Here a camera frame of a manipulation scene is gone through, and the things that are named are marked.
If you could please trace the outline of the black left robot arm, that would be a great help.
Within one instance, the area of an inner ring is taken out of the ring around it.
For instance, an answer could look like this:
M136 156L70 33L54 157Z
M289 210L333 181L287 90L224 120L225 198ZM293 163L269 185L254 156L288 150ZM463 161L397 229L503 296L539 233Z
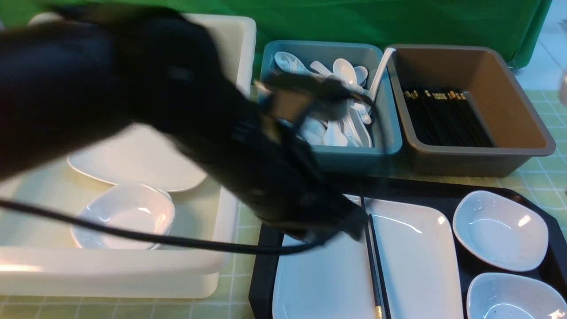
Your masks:
M1 179L153 127L268 226L322 244L358 241L366 212L324 176L299 129L367 97L340 81L276 71L249 100L225 75L209 31L176 10L51 4L62 20L1 33Z

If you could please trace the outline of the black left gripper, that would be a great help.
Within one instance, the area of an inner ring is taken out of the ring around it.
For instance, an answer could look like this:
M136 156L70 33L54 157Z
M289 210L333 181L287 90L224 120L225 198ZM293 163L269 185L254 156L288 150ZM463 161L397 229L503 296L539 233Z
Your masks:
M327 241L338 233L360 240L366 212L326 179L299 130L312 113L334 121L349 101L368 98L336 79L286 72L260 85L270 92L261 104L222 72L200 85L196 163L262 222L297 240Z

